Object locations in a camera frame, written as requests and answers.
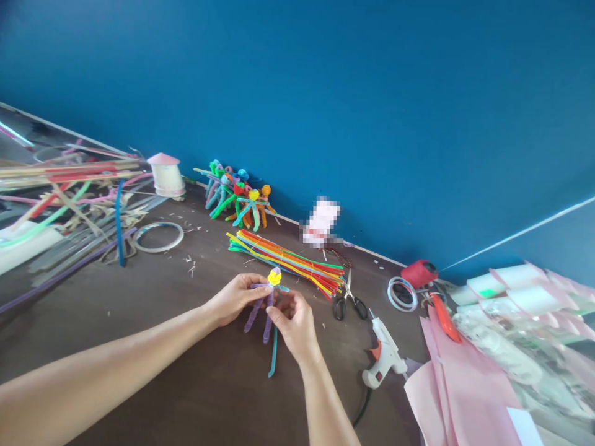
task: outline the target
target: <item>red spool of thread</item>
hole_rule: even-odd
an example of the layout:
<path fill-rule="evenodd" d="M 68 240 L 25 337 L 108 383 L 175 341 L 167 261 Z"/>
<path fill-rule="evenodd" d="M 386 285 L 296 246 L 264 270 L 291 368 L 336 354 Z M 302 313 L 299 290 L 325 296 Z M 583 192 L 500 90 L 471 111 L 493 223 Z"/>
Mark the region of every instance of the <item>red spool of thread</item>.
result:
<path fill-rule="evenodd" d="M 418 289 L 438 278 L 438 270 L 427 260 L 418 260 L 401 271 L 401 277 Z"/>

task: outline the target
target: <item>pink paper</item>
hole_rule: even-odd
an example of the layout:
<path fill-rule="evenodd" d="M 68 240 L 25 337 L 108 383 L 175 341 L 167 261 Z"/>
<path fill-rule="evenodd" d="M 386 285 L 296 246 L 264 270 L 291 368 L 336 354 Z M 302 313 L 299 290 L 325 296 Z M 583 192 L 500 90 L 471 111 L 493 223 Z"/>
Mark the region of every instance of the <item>pink paper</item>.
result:
<path fill-rule="evenodd" d="M 457 436 L 454 431 L 454 424 L 452 423 L 451 408 L 448 401 L 448 391 L 446 390 L 446 380 L 444 379 L 444 368 L 442 366 L 442 359 L 438 354 L 438 347 L 436 346 L 436 338 L 434 337 L 434 330 L 432 324 L 428 319 L 420 317 L 421 329 L 426 338 L 426 345 L 432 364 L 434 365 L 434 376 L 436 377 L 436 388 L 438 389 L 438 396 L 440 398 L 440 407 L 442 409 L 443 426 L 446 431 L 446 440 L 448 446 L 458 446 Z"/>
<path fill-rule="evenodd" d="M 432 361 L 421 366 L 407 380 L 405 392 L 426 445 L 449 446 Z"/>
<path fill-rule="evenodd" d="M 506 408 L 522 407 L 506 374 L 466 339 L 451 340 L 436 310 L 428 307 L 428 312 L 459 445 L 521 446 Z"/>

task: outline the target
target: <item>purple pipe cleaner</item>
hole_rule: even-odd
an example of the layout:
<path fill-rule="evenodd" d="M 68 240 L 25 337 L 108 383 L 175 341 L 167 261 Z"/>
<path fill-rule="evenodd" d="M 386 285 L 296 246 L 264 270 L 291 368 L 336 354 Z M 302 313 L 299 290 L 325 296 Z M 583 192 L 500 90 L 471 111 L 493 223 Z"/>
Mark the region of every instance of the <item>purple pipe cleaner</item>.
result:
<path fill-rule="evenodd" d="M 281 270 L 279 268 L 273 268 L 273 271 L 276 274 L 280 274 L 280 272 L 281 272 Z M 252 325 L 254 324 L 254 321 L 256 320 L 256 315 L 258 314 L 258 310 L 260 310 L 260 306 L 262 305 L 262 302 L 264 302 L 265 298 L 268 297 L 267 305 L 269 307 L 272 307 L 275 304 L 275 297 L 274 297 L 275 290 L 274 290 L 274 287 L 270 283 L 269 284 L 252 284 L 252 285 L 250 285 L 250 288 L 261 288 L 261 287 L 265 287 L 265 286 L 270 286 L 271 288 L 273 288 L 273 290 L 271 291 L 271 293 L 268 296 L 258 299 L 258 301 L 254 304 L 254 308 L 252 309 L 252 312 L 250 313 L 250 317 L 248 317 L 248 322 L 246 323 L 246 326 L 244 327 L 244 333 L 248 333 L 250 331 L 250 329 L 252 328 Z M 262 341 L 265 344 L 270 339 L 272 326 L 273 326 L 273 320 L 269 316 L 267 316 L 267 322 L 265 324 L 265 333 L 262 336 Z"/>

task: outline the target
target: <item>clear tape roll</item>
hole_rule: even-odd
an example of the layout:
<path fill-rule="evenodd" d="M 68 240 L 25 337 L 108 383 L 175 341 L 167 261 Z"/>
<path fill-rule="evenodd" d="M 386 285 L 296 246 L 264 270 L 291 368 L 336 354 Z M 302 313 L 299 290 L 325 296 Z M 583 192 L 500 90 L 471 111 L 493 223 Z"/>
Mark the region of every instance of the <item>clear tape roll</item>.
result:
<path fill-rule="evenodd" d="M 138 239 L 141 238 L 149 229 L 153 229 L 153 228 L 156 228 L 159 226 L 175 227 L 178 231 L 180 231 L 180 234 L 173 242 L 168 243 L 167 245 L 159 247 L 159 248 L 146 248 L 144 246 L 141 246 L 140 243 L 138 243 Z M 184 230 L 182 229 L 182 226 L 178 225 L 177 223 L 156 222 L 156 223 L 150 223 L 147 226 L 143 226 L 136 232 L 136 234 L 134 235 L 134 245 L 136 246 L 136 248 L 138 250 L 141 250 L 146 253 L 159 253 L 159 252 L 165 252 L 167 250 L 170 250 L 173 247 L 176 247 L 177 245 L 180 244 L 180 242 L 182 241 L 183 238 L 184 238 Z"/>

